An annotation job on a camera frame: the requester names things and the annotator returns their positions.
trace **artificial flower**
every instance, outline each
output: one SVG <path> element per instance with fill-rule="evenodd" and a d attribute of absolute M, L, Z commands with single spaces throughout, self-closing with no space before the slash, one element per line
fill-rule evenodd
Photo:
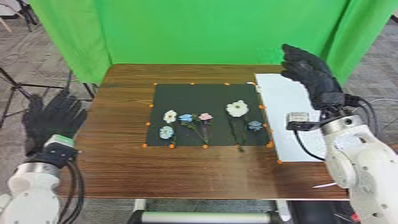
<path fill-rule="evenodd" d="M 208 120 L 213 119 L 213 116 L 211 116 L 208 113 L 202 113 L 200 116 L 199 116 L 199 119 L 200 119 L 202 121 L 208 121 Z"/>
<path fill-rule="evenodd" d="M 243 100 L 236 101 L 234 103 L 227 104 L 227 113 L 232 117 L 241 117 L 248 112 L 248 107 Z"/>
<path fill-rule="evenodd" d="M 179 121 L 184 121 L 184 122 L 192 122 L 192 114 L 183 114 L 179 117 L 177 117 Z"/>
<path fill-rule="evenodd" d="M 168 110 L 165 112 L 165 116 L 163 116 L 163 121 L 165 121 L 167 124 L 170 124 L 176 121 L 176 116 L 177 116 L 176 111 Z"/>
<path fill-rule="evenodd" d="M 170 126 L 163 126 L 160 128 L 160 138 L 161 139 L 168 139 L 174 135 L 174 130 L 172 130 L 172 127 Z"/>
<path fill-rule="evenodd" d="M 263 129 L 263 124 L 257 121 L 250 121 L 247 124 L 247 128 L 250 131 L 259 131 Z"/>

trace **green screen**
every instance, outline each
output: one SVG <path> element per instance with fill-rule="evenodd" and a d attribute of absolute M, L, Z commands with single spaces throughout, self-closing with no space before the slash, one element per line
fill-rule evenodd
<path fill-rule="evenodd" d="M 394 0 L 32 0 L 80 81 L 117 63 L 279 64 L 280 44 L 327 60 L 344 82 Z"/>

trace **white paper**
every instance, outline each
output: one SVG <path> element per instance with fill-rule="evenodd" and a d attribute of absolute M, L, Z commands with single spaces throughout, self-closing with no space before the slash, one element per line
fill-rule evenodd
<path fill-rule="evenodd" d="M 319 111 L 311 107 L 307 90 L 280 74 L 256 74 L 266 118 L 273 130 L 273 142 L 279 160 L 282 162 L 319 162 L 303 152 L 293 131 L 286 130 L 289 112 L 307 112 L 311 121 L 318 121 Z M 298 132 L 309 152 L 325 157 L 325 141 L 319 130 Z"/>

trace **gray carpet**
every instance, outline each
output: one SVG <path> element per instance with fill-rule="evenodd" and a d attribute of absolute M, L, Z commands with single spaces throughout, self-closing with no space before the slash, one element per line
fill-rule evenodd
<path fill-rule="evenodd" d="M 23 20 L 7 21 L 14 33 L 7 33 L 0 26 L 0 66 L 21 82 L 62 86 L 67 77 L 67 66 L 57 48 L 46 36 L 42 27 L 33 27 L 28 33 Z M 366 99 L 398 99 L 398 25 L 389 22 L 362 58 L 355 72 L 344 85 L 351 94 Z M 87 98 L 81 84 L 73 83 L 73 93 Z M 0 111 L 5 106 L 7 83 L 0 80 Z M 12 111 L 26 108 L 26 101 L 17 96 Z M 398 103 L 375 103 L 380 128 L 398 118 Z M 0 131 L 0 192 L 7 192 L 7 179 L 14 168 L 23 161 L 25 133 L 19 123 L 21 116 L 12 116 Z M 387 144 L 398 143 L 398 122 L 382 130 L 382 140 Z M 129 199 L 87 199 L 80 222 L 85 224 L 120 224 L 128 220 L 133 208 Z M 261 212 L 272 210 L 268 201 L 225 200 L 149 200 L 151 211 L 213 211 L 213 212 Z"/>

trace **black glove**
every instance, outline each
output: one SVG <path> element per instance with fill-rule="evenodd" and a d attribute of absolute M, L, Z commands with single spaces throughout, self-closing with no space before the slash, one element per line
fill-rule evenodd
<path fill-rule="evenodd" d="M 48 105 L 42 98 L 30 96 L 28 111 L 23 115 L 23 126 L 26 130 L 26 156 L 42 150 L 44 143 L 55 134 L 74 137 L 78 128 L 87 118 L 87 111 L 81 109 L 81 102 L 69 91 L 62 90 Z"/>
<path fill-rule="evenodd" d="M 312 108 L 344 104 L 343 90 L 323 60 L 300 48 L 282 45 L 282 76 L 305 86 Z"/>

